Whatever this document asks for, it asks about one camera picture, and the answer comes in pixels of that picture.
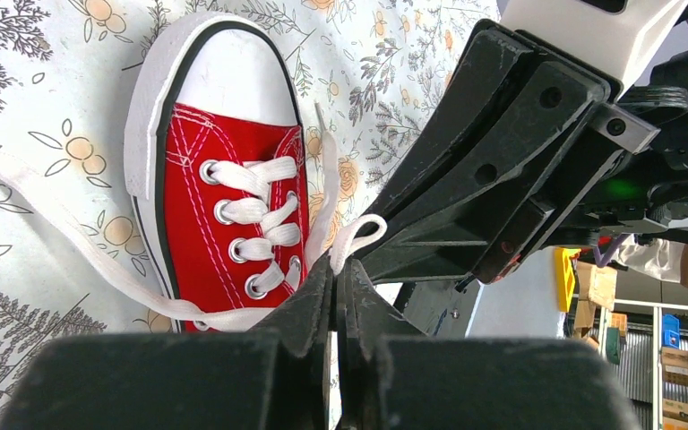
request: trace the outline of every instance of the person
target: person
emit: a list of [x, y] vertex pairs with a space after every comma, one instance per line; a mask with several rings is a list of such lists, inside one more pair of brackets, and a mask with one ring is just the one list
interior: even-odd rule
[[656, 239], [638, 245], [634, 235], [626, 239], [612, 259], [656, 280], [676, 282], [688, 288], [688, 245]]

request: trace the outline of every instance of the screw hole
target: screw hole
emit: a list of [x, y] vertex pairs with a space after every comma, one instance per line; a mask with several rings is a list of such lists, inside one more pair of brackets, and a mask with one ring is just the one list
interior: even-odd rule
[[556, 108], [562, 100], [563, 92], [557, 87], [550, 87], [542, 91], [542, 95], [539, 96], [539, 104], [545, 109]]
[[478, 182], [480, 185], [489, 184], [497, 178], [497, 168], [491, 164], [485, 164], [484, 166], [478, 168], [474, 178], [476, 178], [476, 182]]
[[607, 133], [611, 136], [620, 136], [626, 131], [626, 123], [623, 119], [613, 118], [607, 122]]

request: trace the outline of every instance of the white shoelace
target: white shoelace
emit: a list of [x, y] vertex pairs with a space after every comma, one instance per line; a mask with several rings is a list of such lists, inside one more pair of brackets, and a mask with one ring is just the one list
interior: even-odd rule
[[[305, 260], [307, 262], [307, 267], [310, 268], [315, 260], [323, 254], [323, 243], [329, 231], [339, 192], [336, 143], [330, 132], [323, 126], [323, 116], [320, 112], [320, 107], [316, 105], [315, 108], [323, 129], [324, 200], [318, 212], [318, 217], [311, 228], [310, 237], [305, 245]], [[227, 164], [219, 164], [217, 169], [210, 169], [210, 176], [220, 182], [226, 180], [228, 184], [230, 184], [229, 186], [237, 189], [244, 189], [248, 193], [252, 193], [258, 197], [268, 195], [264, 190], [265, 187], [270, 186], [270, 182], [286, 178], [287, 175], [291, 174], [288, 172], [290, 165], [288, 165], [288, 162], [284, 161], [283, 158], [258, 163], [249, 167], [242, 167], [232, 163], [228, 164], [230, 166]], [[246, 173], [247, 171], [252, 172], [253, 175], [261, 178], [261, 180], [255, 182], [254, 177], [252, 177], [250, 181]], [[293, 175], [295, 175], [296, 172], [297, 168], [295, 163]], [[77, 248], [90, 265], [112, 287], [130, 297], [132, 300], [149, 307], [154, 312], [174, 320], [202, 322], [212, 329], [219, 331], [245, 331], [257, 324], [273, 309], [264, 307], [245, 307], [224, 312], [205, 313], [195, 304], [187, 300], [170, 299], [149, 291], [139, 283], [130, 272], [123, 268], [123, 266], [113, 260], [112, 257], [104, 251], [97, 248], [96, 244], [91, 241], [88, 235], [83, 231], [80, 221], [78, 221], [52, 193], [46, 193], [46, 178], [35, 169], [31, 168], [20, 159], [0, 152], [0, 179], [20, 193], [33, 207], [36, 213], [41, 214], [46, 221], [59, 230], [59, 232]], [[294, 243], [298, 243], [298, 226], [294, 224], [282, 224], [283, 220], [290, 214], [289, 208], [293, 210], [296, 208], [297, 204], [299, 203], [295, 202], [294, 196], [289, 196], [287, 202], [276, 211], [267, 210], [267, 204], [262, 198], [243, 199], [238, 202], [228, 203], [222, 207], [222, 213], [229, 220], [239, 223], [258, 222], [261, 225], [264, 237], [253, 242], [253, 239], [248, 239], [244, 243], [236, 245], [239, 255], [247, 260], [255, 258], [260, 260], [272, 259], [271, 254], [270, 258], [264, 258], [268, 257], [268, 254], [265, 252], [267, 251], [268, 244], [286, 245], [294, 242], [294, 239], [296, 239]], [[377, 224], [378, 230], [370, 236], [355, 238], [358, 230], [370, 222]], [[373, 214], [364, 215], [345, 228], [342, 228], [336, 235], [330, 250], [333, 273], [337, 275], [341, 273], [347, 257], [358, 249], [379, 240], [383, 237], [385, 232], [386, 222], [383, 218]], [[272, 289], [277, 287], [283, 280], [294, 281], [293, 278], [293, 273], [290, 272], [289, 275], [284, 276], [277, 264], [275, 266], [272, 264], [260, 278], [254, 281], [254, 285], [258, 290], [260, 288]], [[273, 287], [273, 283], [276, 281], [278, 284]]]

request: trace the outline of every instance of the white rubber sole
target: white rubber sole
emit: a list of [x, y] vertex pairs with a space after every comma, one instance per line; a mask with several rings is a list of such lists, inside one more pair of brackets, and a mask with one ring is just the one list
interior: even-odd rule
[[[205, 30], [221, 22], [242, 24], [262, 32], [253, 22], [226, 13], [192, 13], [173, 22], [146, 56], [125, 123], [125, 186], [159, 284], [170, 298], [178, 298], [178, 294], [170, 281], [160, 241], [164, 232], [159, 231], [157, 220], [157, 133], [163, 106], [187, 52]], [[175, 321], [173, 328], [181, 329]]]

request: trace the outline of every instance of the cardboard box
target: cardboard box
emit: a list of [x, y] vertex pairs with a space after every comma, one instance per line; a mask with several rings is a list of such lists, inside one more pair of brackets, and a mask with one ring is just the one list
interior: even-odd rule
[[663, 418], [663, 430], [688, 430], [688, 423], [673, 418]]
[[584, 338], [584, 341], [587, 342], [587, 345], [593, 347], [596, 351], [600, 350], [600, 343], [597, 339], [595, 339], [594, 336], [588, 336]]
[[664, 381], [688, 387], [688, 351], [663, 347], [660, 363]]
[[618, 271], [611, 267], [599, 268], [594, 264], [577, 262], [576, 274], [579, 277], [579, 300], [589, 300], [613, 311]]
[[598, 306], [587, 300], [576, 304], [576, 316], [573, 318], [574, 329], [591, 329], [595, 325], [595, 313]]
[[663, 399], [663, 416], [688, 423], [688, 403]]
[[610, 327], [616, 327], [621, 332], [621, 337], [626, 337], [626, 328], [629, 325], [629, 318], [626, 314], [611, 314]]

